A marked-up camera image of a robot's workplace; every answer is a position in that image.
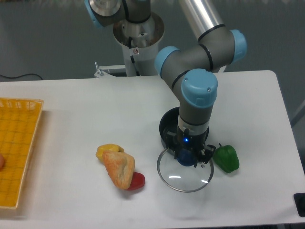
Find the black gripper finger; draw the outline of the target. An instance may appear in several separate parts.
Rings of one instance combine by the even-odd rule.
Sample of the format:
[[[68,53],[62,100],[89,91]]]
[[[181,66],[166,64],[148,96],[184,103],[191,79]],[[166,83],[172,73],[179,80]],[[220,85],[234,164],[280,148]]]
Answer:
[[[179,153],[181,151],[181,147],[169,147],[167,148],[167,152],[174,157],[175,160],[179,157]]]
[[[194,167],[197,167],[197,164],[204,163],[207,164],[210,159],[213,157],[216,147],[214,145],[204,144],[202,149],[196,149],[194,152],[195,163]]]

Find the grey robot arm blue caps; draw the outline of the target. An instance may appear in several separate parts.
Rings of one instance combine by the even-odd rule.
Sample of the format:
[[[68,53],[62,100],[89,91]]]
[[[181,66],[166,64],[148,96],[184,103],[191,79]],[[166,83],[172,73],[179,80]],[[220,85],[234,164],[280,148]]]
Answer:
[[[215,147],[206,145],[209,120],[217,97],[215,72],[242,59],[247,52],[244,35],[226,28],[210,0],[179,2],[197,44],[185,51],[168,46],[159,49],[164,35],[162,19],[148,0],[87,0],[94,25],[113,26],[122,47],[128,76],[159,75],[180,105],[160,121],[165,147],[183,166],[208,163]]]

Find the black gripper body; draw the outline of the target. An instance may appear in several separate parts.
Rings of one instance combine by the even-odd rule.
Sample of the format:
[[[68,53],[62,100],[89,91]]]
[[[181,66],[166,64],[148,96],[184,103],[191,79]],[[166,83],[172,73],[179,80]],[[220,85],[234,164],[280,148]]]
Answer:
[[[208,134],[209,129],[200,134],[193,134],[190,128],[182,131],[177,124],[168,124],[163,127],[163,146],[166,149],[180,146],[181,151],[177,160],[195,160],[194,152],[206,144]]]

